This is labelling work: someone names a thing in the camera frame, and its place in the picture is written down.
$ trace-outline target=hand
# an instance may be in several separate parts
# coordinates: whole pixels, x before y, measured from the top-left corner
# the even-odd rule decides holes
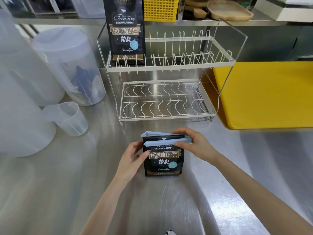
[[[131,142],[120,159],[115,179],[122,182],[125,186],[134,177],[140,165],[149,155],[149,151],[145,151],[140,156],[135,156],[140,149],[142,149],[142,141]]]
[[[179,128],[173,131],[174,134],[189,135],[193,138],[193,143],[176,142],[175,146],[186,149],[198,158],[214,165],[220,153],[213,148],[209,141],[199,132],[190,128]]]

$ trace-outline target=person's left hand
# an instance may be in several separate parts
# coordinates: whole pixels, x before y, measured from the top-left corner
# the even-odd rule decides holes
[[[115,178],[125,186],[134,177],[140,165],[149,155],[149,151],[145,151],[140,156],[135,156],[140,149],[142,149],[142,141],[131,142],[120,159]]]

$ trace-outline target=forearm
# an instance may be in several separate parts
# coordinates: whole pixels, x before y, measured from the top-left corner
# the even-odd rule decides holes
[[[119,196],[126,184],[114,178],[103,193],[80,235],[105,235],[111,223]]]
[[[309,235],[313,227],[298,213],[220,154],[214,166],[246,202],[271,235]]]

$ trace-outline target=two-tier dish rack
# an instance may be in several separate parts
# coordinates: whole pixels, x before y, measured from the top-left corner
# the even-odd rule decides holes
[[[216,40],[216,32],[220,22],[226,23],[227,26],[243,36],[243,43],[235,58],[232,51],[225,50]],[[109,52],[107,61],[105,61],[99,44],[104,28],[105,25],[100,32],[97,43],[115,98],[116,112],[121,125],[123,121],[136,120],[214,118],[219,109],[219,98],[225,83],[248,38],[236,27],[220,19],[213,37],[210,35],[210,30],[201,30],[199,34],[193,31],[192,36],[186,36],[184,31],[179,31],[178,36],[174,36],[172,32],[171,36],[166,36],[166,33],[164,33],[161,37],[157,33],[156,38],[152,38],[149,34],[149,37],[146,37],[146,49],[147,52],[150,52],[144,55],[144,64],[138,64],[137,56],[134,65],[129,65],[127,60],[124,61],[126,57],[121,61],[118,57],[115,66],[111,66],[111,52]],[[206,69],[225,66],[231,68],[222,88],[219,90],[206,73]],[[172,71],[190,69],[201,69],[201,77],[198,79],[147,81],[123,81],[121,77],[122,73],[130,74],[130,72],[170,71],[172,73]],[[113,88],[110,73],[119,75],[116,90]],[[202,78],[205,75],[217,92],[216,109],[202,85]]]

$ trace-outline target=yellow plastic basket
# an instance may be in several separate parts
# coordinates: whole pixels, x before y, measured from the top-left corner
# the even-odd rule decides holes
[[[179,0],[143,0],[145,21],[175,22]]]

